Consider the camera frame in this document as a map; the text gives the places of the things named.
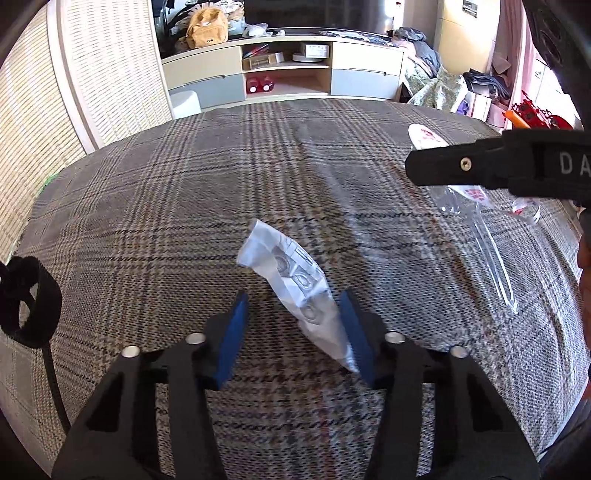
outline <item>slatted blind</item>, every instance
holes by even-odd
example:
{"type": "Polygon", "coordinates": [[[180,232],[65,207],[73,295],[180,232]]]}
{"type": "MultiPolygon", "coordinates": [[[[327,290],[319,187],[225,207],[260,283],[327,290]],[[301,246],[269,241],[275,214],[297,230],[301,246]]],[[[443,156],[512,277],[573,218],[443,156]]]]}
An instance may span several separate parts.
{"type": "Polygon", "coordinates": [[[67,68],[104,144],[171,120],[150,0],[61,0],[67,68]]]}
{"type": "Polygon", "coordinates": [[[0,260],[54,173],[83,157],[51,63],[43,7],[0,68],[0,260]]]}

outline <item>tv stand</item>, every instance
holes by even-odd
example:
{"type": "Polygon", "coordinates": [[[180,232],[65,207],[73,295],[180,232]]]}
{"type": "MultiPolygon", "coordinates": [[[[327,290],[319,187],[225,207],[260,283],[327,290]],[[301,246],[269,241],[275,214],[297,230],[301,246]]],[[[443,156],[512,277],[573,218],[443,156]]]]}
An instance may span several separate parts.
{"type": "Polygon", "coordinates": [[[400,98],[404,49],[293,30],[299,29],[286,29],[284,37],[230,40],[166,58],[162,64],[168,92],[196,92],[202,111],[300,98],[400,98]],[[300,42],[328,45],[329,58],[320,63],[291,61],[290,53],[298,51],[300,42]],[[264,43],[272,53],[283,51],[285,61],[245,69],[244,53],[264,43]],[[274,79],[275,88],[247,93],[246,80],[265,74],[274,79]]]}

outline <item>black velcro loop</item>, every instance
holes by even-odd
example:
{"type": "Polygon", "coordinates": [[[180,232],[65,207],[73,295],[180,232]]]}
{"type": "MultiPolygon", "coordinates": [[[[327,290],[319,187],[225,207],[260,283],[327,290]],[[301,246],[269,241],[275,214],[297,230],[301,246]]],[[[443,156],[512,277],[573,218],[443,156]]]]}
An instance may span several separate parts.
{"type": "Polygon", "coordinates": [[[61,290],[54,278],[35,257],[12,257],[0,283],[0,327],[14,341],[29,348],[41,348],[57,329],[61,314],[61,290]],[[36,299],[30,294],[37,286],[36,299]],[[18,312],[21,301],[29,316],[21,327],[18,312]]]}

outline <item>crumpled wrapper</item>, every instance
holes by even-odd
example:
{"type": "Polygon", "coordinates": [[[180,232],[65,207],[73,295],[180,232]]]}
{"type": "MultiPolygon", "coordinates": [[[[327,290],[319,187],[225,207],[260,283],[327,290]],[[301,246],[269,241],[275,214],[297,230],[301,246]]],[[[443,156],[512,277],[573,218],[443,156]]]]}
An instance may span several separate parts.
{"type": "Polygon", "coordinates": [[[350,371],[358,372],[324,272],[306,250],[280,231],[256,220],[236,262],[267,279],[313,344],[350,371]]]}

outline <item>drawer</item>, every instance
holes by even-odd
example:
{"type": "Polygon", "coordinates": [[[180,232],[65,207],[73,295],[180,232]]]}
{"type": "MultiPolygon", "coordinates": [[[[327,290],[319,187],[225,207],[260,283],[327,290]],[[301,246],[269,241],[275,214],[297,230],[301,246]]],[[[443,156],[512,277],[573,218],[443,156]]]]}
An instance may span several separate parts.
{"type": "Polygon", "coordinates": [[[363,70],[332,71],[330,94],[339,96],[396,99],[400,77],[363,70]]]}
{"type": "Polygon", "coordinates": [[[162,63],[166,85],[171,90],[198,80],[242,73],[242,49],[224,47],[194,53],[162,63]]]}
{"type": "Polygon", "coordinates": [[[369,70],[400,75],[404,52],[401,48],[334,42],[332,67],[339,70],[369,70]]]}
{"type": "Polygon", "coordinates": [[[212,79],[199,80],[182,87],[169,90],[169,93],[194,91],[199,97],[201,108],[208,108],[225,103],[243,102],[246,100],[244,75],[220,76],[212,79]]]}

